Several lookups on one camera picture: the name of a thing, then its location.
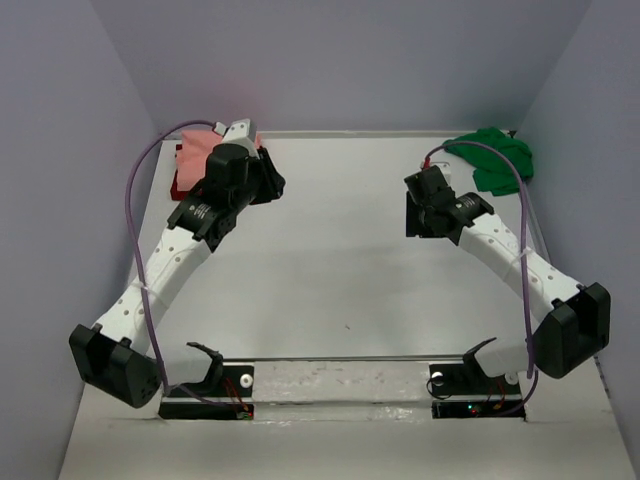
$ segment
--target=zip tie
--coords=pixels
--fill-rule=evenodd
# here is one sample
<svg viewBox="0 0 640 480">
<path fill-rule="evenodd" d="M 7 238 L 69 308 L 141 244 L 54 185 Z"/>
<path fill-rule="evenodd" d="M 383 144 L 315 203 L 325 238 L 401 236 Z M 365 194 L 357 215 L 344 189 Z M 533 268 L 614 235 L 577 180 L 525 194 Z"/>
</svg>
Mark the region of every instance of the zip tie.
<svg viewBox="0 0 640 480">
<path fill-rule="evenodd" d="M 519 252 L 514 258 L 513 260 L 511 260 L 511 262 L 509 263 L 510 266 L 513 266 L 514 263 L 518 262 L 518 265 L 520 264 L 520 259 L 522 257 L 524 257 L 525 255 L 529 255 L 530 253 L 532 253 L 533 250 L 531 250 L 529 247 L 524 247 L 524 250 L 522 252 Z"/>
<path fill-rule="evenodd" d="M 147 285 L 143 285 L 142 282 L 140 282 L 140 280 L 138 280 L 136 283 L 134 283 L 134 286 L 140 288 L 140 290 L 146 290 L 147 293 L 150 296 L 153 296 L 155 299 L 157 299 L 160 303 L 162 303 L 162 305 L 164 306 L 164 308 L 166 310 L 169 309 L 169 306 L 166 305 L 163 301 L 162 301 L 162 297 L 160 297 L 160 295 L 158 295 L 158 293 L 155 290 L 150 289 Z"/>
</svg>

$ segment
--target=black bracket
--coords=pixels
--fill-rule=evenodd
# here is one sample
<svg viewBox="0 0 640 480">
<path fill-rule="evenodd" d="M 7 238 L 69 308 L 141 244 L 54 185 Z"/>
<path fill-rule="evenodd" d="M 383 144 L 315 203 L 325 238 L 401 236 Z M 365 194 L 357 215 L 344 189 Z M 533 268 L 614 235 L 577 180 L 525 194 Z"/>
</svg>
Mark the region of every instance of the black bracket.
<svg viewBox="0 0 640 480">
<path fill-rule="evenodd" d="M 78 325 L 69 337 L 80 377 L 86 383 L 122 400 L 133 408 L 146 405 L 160 386 L 158 365 L 129 348 L 128 339 L 116 342 Z"/>
<path fill-rule="evenodd" d="M 456 245 L 464 227 L 493 207 L 475 193 L 456 198 L 442 171 L 432 166 L 404 179 L 407 192 L 406 236 L 449 238 Z"/>
<path fill-rule="evenodd" d="M 579 286 L 566 302 L 555 300 L 533 334 L 537 367 L 562 378 L 609 344 L 611 295 L 599 283 Z"/>
<path fill-rule="evenodd" d="M 196 342 L 188 342 L 187 346 L 196 348 L 206 353 L 211 359 L 211 365 L 205 375 L 204 379 L 198 383 L 185 383 L 184 386 L 196 395 L 207 395 L 212 389 L 218 386 L 222 374 L 224 373 L 223 357 L 220 352 L 205 347 L 204 345 Z"/>
</svg>

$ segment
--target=pink cloth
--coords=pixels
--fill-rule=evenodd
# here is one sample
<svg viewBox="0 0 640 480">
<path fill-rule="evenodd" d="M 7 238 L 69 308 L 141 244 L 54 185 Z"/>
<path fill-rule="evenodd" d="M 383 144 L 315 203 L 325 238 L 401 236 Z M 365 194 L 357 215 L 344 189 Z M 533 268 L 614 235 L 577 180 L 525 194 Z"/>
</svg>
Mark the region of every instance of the pink cloth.
<svg viewBox="0 0 640 480">
<path fill-rule="evenodd" d="M 222 137 L 208 130 L 183 130 L 182 149 L 176 153 L 176 183 L 181 192 L 189 191 L 204 177 L 207 157 Z M 260 135 L 256 136 L 256 147 L 260 147 Z"/>
</svg>

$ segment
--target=black mount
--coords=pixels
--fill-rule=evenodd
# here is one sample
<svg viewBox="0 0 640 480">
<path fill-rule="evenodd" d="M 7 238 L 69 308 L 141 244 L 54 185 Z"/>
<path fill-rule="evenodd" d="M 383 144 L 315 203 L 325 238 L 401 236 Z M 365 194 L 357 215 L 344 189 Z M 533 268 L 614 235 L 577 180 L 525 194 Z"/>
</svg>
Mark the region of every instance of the black mount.
<svg viewBox="0 0 640 480">
<path fill-rule="evenodd" d="M 464 227 L 480 215 L 493 215 L 493 207 L 475 193 L 456 198 L 437 166 L 404 179 L 407 192 L 406 236 L 447 237 L 458 245 Z"/>
<path fill-rule="evenodd" d="M 552 378 L 562 378 L 609 344 L 611 295 L 599 283 L 566 302 L 555 300 L 533 334 L 536 366 Z"/>
<path fill-rule="evenodd" d="M 236 144 L 222 143 L 207 158 L 205 176 L 194 185 L 168 219 L 169 228 L 184 228 L 193 239 L 204 240 L 211 252 L 236 226 L 238 214 L 282 196 L 285 181 L 266 148 L 259 158 Z"/>
<path fill-rule="evenodd" d="M 169 228 L 184 228 L 193 233 L 194 240 L 204 240 L 215 251 L 247 205 L 269 203 L 282 196 L 285 181 L 269 152 L 260 148 L 258 157 L 251 157 L 241 145 L 214 147 L 204 178 L 173 211 Z M 92 329 L 78 325 L 69 337 L 82 380 L 134 408 L 146 405 L 160 386 L 156 361 L 131 350 L 128 338 L 116 341 L 102 335 L 100 329 L 98 324 Z M 188 345 L 211 358 L 203 381 L 188 387 L 196 393 L 211 391 L 222 376 L 222 355 L 197 343 Z"/>
</svg>

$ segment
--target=cable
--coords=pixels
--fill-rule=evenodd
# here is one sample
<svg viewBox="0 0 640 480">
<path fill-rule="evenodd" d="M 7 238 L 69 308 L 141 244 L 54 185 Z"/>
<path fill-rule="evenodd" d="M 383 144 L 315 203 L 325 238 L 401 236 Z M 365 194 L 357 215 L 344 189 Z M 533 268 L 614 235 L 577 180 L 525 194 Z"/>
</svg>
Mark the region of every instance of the cable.
<svg viewBox="0 0 640 480">
<path fill-rule="evenodd" d="M 494 417 L 506 417 L 507 415 L 511 415 L 514 412 L 517 412 L 518 410 L 520 410 L 521 408 L 523 408 L 527 402 L 529 400 L 531 400 L 531 397 L 533 397 L 533 392 L 536 391 L 536 387 L 538 386 L 538 370 L 534 370 L 533 371 L 533 383 L 531 384 L 531 388 L 529 389 L 529 393 L 527 393 L 527 395 L 522 399 L 522 401 L 516 405 L 513 408 L 510 408 L 509 410 L 505 410 L 504 412 L 500 412 L 496 415 L 493 415 Z"/>
<path fill-rule="evenodd" d="M 447 400 L 451 397 L 451 395 L 447 395 L 446 397 L 439 397 L 438 395 L 433 393 L 433 391 L 429 388 L 429 385 L 433 385 L 433 378 L 429 378 L 429 380 L 427 380 L 427 392 L 429 392 L 429 395 L 431 395 L 436 400 Z"/>
<path fill-rule="evenodd" d="M 493 407 L 494 410 L 500 410 L 502 408 L 502 406 L 504 405 L 504 401 L 507 398 L 507 392 L 505 391 L 504 387 L 502 386 L 502 382 L 500 380 L 497 380 L 496 382 L 498 384 L 498 388 L 500 389 L 500 393 L 502 394 L 502 398 L 500 398 L 500 403 L 495 405 Z"/>
<path fill-rule="evenodd" d="M 516 167 L 511 163 L 505 155 L 500 153 L 495 148 L 492 148 L 488 145 L 485 145 L 480 142 L 472 142 L 469 140 L 458 140 L 454 142 L 448 142 L 446 144 L 442 144 L 434 149 L 432 149 L 429 153 L 427 153 L 425 157 L 425 165 L 428 166 L 431 161 L 431 156 L 439 152 L 440 150 L 444 150 L 447 147 L 458 146 L 458 145 L 468 145 L 471 147 L 478 147 L 486 150 L 488 152 L 496 155 L 500 160 L 502 160 L 511 170 L 513 175 L 518 182 L 518 195 L 520 197 L 520 271 L 522 274 L 522 305 L 524 308 L 524 329 L 527 343 L 527 355 L 529 357 L 529 365 L 527 367 L 527 378 L 531 379 L 534 373 L 534 352 L 533 352 L 533 328 L 531 327 L 531 308 L 530 308 L 530 299 L 529 299 L 529 278 L 528 278 L 528 266 L 527 266 L 527 256 L 525 255 L 525 251 L 527 248 L 527 212 L 529 210 L 529 195 L 527 192 L 527 187 L 524 182 L 520 178 L 520 174 Z"/>
<path fill-rule="evenodd" d="M 493 396 L 493 387 L 489 387 L 489 393 L 487 394 L 487 398 L 485 399 L 485 401 L 482 402 L 482 405 L 489 403 L 491 401 L 492 396 Z"/>
<path fill-rule="evenodd" d="M 135 163 L 133 164 L 133 168 L 131 169 L 131 173 L 129 174 L 129 178 L 127 180 L 127 187 L 125 190 L 124 213 L 127 219 L 127 231 L 129 232 L 129 238 L 131 239 L 131 243 L 133 244 L 133 257 L 135 258 L 135 262 L 136 262 L 136 270 L 138 272 L 138 278 L 140 279 L 140 283 L 142 284 L 142 288 L 140 288 L 140 295 L 142 296 L 144 321 L 147 326 L 149 341 L 151 342 L 151 347 L 156 357 L 156 363 L 158 364 L 158 371 L 160 373 L 160 378 L 162 380 L 162 388 L 163 388 L 164 394 L 168 395 L 169 392 L 172 390 L 172 388 L 179 388 L 190 397 L 195 398 L 196 400 L 199 400 L 202 403 L 220 406 L 224 404 L 219 404 L 219 403 L 207 400 L 206 398 L 201 397 L 200 395 L 197 395 L 196 393 L 192 392 L 184 385 L 175 385 L 172 387 L 169 384 L 169 378 L 167 377 L 167 369 L 164 364 L 164 359 L 162 358 L 162 353 L 160 352 L 160 345 L 158 344 L 158 338 L 156 336 L 156 332 L 153 327 L 153 319 L 151 318 L 151 307 L 149 305 L 149 293 L 147 291 L 147 279 L 144 272 L 144 261 L 142 260 L 142 252 L 140 251 L 140 245 L 138 244 L 138 237 L 136 235 L 136 228 L 133 222 L 133 214 L 131 210 L 131 192 L 133 190 L 133 181 L 144 159 L 147 157 L 147 155 L 149 155 L 151 150 L 153 150 L 156 147 L 156 145 L 158 145 L 161 141 L 163 141 L 168 135 L 184 127 L 189 127 L 192 125 L 205 125 L 211 128 L 216 127 L 215 123 L 210 122 L 208 120 L 190 120 L 187 122 L 182 122 L 170 128 L 166 132 L 161 133 L 149 145 L 147 145 L 147 147 L 142 151 L 140 156 L 136 159 Z"/>
<path fill-rule="evenodd" d="M 229 385 L 227 384 L 227 382 L 223 382 L 223 383 L 224 383 L 224 389 L 227 391 L 227 397 L 229 397 L 229 400 L 231 401 L 231 408 L 237 414 L 238 409 L 236 408 L 236 402 L 233 399 L 233 392 L 231 391 L 231 388 L 229 388 Z"/>
</svg>

